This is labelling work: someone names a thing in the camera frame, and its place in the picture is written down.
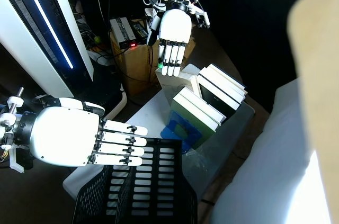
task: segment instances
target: led light strip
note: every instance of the led light strip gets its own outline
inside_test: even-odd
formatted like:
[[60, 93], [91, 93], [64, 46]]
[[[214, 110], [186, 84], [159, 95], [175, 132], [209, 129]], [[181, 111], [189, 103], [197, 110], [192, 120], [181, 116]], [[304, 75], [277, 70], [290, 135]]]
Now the led light strip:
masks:
[[39, 9], [39, 11], [40, 11], [40, 14], [42, 15], [44, 21], [46, 22], [47, 27], [48, 27], [49, 30], [51, 31], [53, 38], [55, 39], [57, 45], [59, 46], [61, 52], [63, 53], [63, 55], [64, 55], [64, 57], [65, 57], [65, 59], [66, 59], [68, 65], [69, 65], [69, 67], [70, 67], [71, 69], [73, 69], [73, 64], [70, 62], [70, 60], [69, 60], [69, 58], [68, 58], [68, 56], [67, 56], [67, 54], [66, 54], [64, 48], [62, 47], [62, 45], [61, 45], [61, 43], [60, 43], [60, 41], [59, 41], [59, 39], [58, 39], [58, 37], [57, 37], [57, 35], [56, 35], [56, 33], [55, 33], [53, 27], [52, 27], [52, 25], [50, 24], [50, 22], [49, 22], [49, 20], [48, 20], [48, 18], [47, 18], [47, 16], [46, 16], [46, 14], [44, 13], [44, 11], [43, 11], [43, 9], [42, 9], [40, 3], [39, 3], [39, 0], [34, 0], [34, 2], [35, 2], [35, 4], [37, 5], [37, 7], [38, 7], [38, 9]]

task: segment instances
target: gray table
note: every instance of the gray table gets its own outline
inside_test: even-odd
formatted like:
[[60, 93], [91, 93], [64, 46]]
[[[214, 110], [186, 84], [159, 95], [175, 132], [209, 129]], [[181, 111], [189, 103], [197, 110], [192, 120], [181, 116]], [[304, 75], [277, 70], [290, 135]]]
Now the gray table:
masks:
[[[170, 105], [161, 90], [146, 103], [127, 123], [146, 127], [149, 138], [161, 138], [166, 126]], [[234, 145], [244, 132], [254, 115], [254, 110], [243, 103], [238, 111], [226, 121], [217, 133], [202, 144], [196, 151], [183, 155], [183, 173], [201, 200], [208, 185], [227, 160]], [[64, 189], [76, 199], [80, 188], [102, 170], [102, 166], [87, 165], [77, 168], [63, 183]]]

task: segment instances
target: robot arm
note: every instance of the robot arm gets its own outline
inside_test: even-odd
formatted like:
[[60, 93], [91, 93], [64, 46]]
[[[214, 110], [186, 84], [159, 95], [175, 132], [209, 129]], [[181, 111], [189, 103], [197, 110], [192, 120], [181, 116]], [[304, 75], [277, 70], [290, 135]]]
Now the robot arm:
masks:
[[[20, 95], [10, 97], [9, 106], [15, 100], [22, 105]], [[17, 148], [58, 166], [141, 165], [146, 128], [107, 120], [101, 106], [72, 98], [50, 98], [45, 107], [38, 115], [18, 115], [15, 107], [0, 114], [0, 158], [9, 155], [10, 168], [24, 171], [16, 160]]]
[[210, 22], [207, 13], [195, 6], [198, 0], [164, 0], [166, 6], [160, 6], [155, 1], [158, 0], [150, 0], [158, 13], [153, 17], [147, 44], [152, 46], [158, 35], [158, 67], [162, 68], [164, 76], [178, 76], [191, 36], [192, 21], [189, 15], [197, 17], [199, 27], [209, 28]]

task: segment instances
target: black plastic crate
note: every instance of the black plastic crate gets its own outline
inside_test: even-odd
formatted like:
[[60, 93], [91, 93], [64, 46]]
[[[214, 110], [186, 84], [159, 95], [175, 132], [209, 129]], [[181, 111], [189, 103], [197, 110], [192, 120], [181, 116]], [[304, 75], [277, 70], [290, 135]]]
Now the black plastic crate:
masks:
[[73, 224], [197, 223], [180, 140], [147, 139], [142, 165], [105, 166], [79, 191]]

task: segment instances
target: brown floor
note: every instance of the brown floor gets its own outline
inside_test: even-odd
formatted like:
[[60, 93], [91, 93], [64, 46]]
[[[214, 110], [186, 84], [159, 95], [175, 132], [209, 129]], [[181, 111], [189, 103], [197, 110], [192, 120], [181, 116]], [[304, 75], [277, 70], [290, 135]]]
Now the brown floor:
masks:
[[[197, 45], [189, 59], [190, 63], [199, 68], [214, 63], [233, 77], [241, 80], [239, 72], [209, 30], [194, 29], [193, 35]], [[159, 86], [154, 86], [150, 91], [132, 97], [131, 100], [134, 103], [128, 101], [116, 120], [127, 121], [159, 90]], [[249, 96], [246, 101], [255, 109], [256, 115], [221, 169], [220, 175], [207, 190], [204, 196], [205, 200], [216, 202], [220, 193], [232, 181], [244, 162], [243, 159], [249, 155], [253, 142], [261, 133], [269, 116]], [[38, 160], [34, 162], [34, 169], [25, 174], [0, 169], [0, 196], [2, 199], [0, 223], [71, 223], [75, 202], [62, 187], [63, 180], [69, 175], [70, 170], [65, 167], [51, 166]], [[209, 223], [212, 209], [213, 206], [209, 204], [203, 202], [199, 204], [199, 223]]]

